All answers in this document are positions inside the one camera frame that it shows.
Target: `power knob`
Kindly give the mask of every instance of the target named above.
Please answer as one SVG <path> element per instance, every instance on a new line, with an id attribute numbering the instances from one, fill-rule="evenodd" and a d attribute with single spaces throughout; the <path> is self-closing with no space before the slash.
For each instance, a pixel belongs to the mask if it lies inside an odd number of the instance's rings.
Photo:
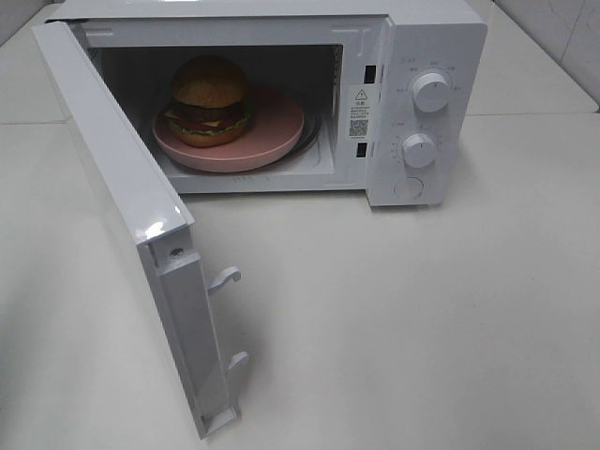
<path id="1" fill-rule="evenodd" d="M 441 71 L 417 75 L 412 82 L 412 101 L 423 113 L 435 113 L 448 104 L 450 81 Z"/>
<path id="2" fill-rule="evenodd" d="M 417 133 L 402 143 L 402 157 L 407 166 L 421 169 L 433 162 L 437 149 L 427 134 Z"/>

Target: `microwave oven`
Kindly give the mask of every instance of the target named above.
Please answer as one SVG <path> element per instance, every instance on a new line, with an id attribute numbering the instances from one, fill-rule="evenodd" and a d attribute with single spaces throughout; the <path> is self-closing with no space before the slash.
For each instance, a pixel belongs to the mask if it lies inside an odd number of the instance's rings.
<path id="1" fill-rule="evenodd" d="M 238 416 L 248 354 L 221 354 L 210 310 L 240 271 L 205 279 L 180 194 L 362 189 L 372 206 L 440 203 L 486 32 L 463 0 L 67 0 L 34 28 L 115 242 L 147 277 L 201 438 Z M 295 98 L 302 148 L 238 173 L 171 161 L 153 121 L 174 71 L 202 54 Z"/>

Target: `sticker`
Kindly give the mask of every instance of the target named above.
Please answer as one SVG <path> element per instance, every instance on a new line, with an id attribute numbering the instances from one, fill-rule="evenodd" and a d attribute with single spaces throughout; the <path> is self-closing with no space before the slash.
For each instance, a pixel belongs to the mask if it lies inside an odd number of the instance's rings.
<path id="1" fill-rule="evenodd" d="M 371 134 L 372 105 L 377 103 L 374 84 L 354 84 L 348 88 L 348 123 L 346 136 L 349 139 L 367 141 Z"/>

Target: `microwave door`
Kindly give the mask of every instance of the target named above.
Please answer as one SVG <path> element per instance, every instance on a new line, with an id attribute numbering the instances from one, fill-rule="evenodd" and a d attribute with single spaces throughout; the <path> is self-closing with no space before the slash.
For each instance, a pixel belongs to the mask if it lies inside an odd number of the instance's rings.
<path id="1" fill-rule="evenodd" d="M 224 363 L 210 294 L 240 278 L 230 267 L 207 282 L 191 242 L 193 217 L 128 121 L 73 29 L 34 28 L 102 216 L 125 255 L 143 268 L 201 438 L 238 414 L 236 383 L 245 352 Z"/>

